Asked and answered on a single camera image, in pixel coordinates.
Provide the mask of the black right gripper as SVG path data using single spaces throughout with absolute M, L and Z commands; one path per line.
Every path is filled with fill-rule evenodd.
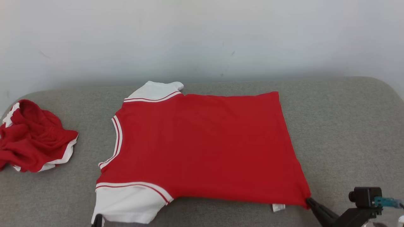
M 379 207 L 350 208 L 339 216 L 312 197 L 307 198 L 306 203 L 322 227 L 362 227 L 379 215 Z

